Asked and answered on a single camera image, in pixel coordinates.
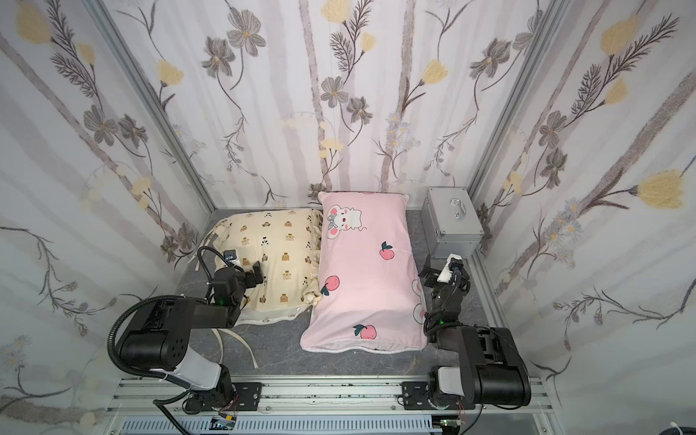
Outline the pink cartoon print pillow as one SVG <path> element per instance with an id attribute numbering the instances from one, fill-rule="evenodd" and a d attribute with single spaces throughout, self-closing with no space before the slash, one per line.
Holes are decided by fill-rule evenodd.
<path id="1" fill-rule="evenodd" d="M 320 301 L 300 345 L 310 353 L 418 352 L 426 304 L 399 193 L 323 192 Z"/>

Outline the cream bear print pillow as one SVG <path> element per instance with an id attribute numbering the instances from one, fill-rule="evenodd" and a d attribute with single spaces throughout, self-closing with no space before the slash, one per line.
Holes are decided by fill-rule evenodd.
<path id="1" fill-rule="evenodd" d="M 319 210 L 267 210 L 221 219 L 202 244 L 235 250 L 246 271 L 260 266 L 262 282 L 246 290 L 238 324 L 297 318 L 322 297 L 318 275 L 323 215 Z"/>

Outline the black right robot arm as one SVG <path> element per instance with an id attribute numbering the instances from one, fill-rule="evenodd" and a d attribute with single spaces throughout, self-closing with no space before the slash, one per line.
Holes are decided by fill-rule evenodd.
<path id="1" fill-rule="evenodd" d="M 427 401 L 435 409 L 478 405 L 513 411 L 531 402 L 529 371 L 507 328 L 471 326 L 460 321 L 463 297 L 471 289 L 468 273 L 460 268 L 446 283 L 433 268 L 420 272 L 431 290 L 431 310 L 424 315 L 423 332 L 441 350 L 456 353 L 455 366 L 435 366 L 428 378 Z"/>

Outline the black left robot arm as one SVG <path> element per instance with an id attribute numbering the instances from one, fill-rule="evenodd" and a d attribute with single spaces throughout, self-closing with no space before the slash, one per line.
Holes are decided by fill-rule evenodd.
<path id="1" fill-rule="evenodd" d="M 160 295 L 130 307 L 114 323 L 107 338 L 107 353 L 124 373 L 170 382 L 184 389 L 173 400 L 184 413 L 202 411 L 256 411 L 262 384 L 231 380 L 229 369 L 190 348 L 194 329 L 227 329 L 241 314 L 248 289 L 264 282 L 261 266 L 249 272 L 237 266 L 221 268 L 210 285 L 212 303 L 202 298 Z"/>

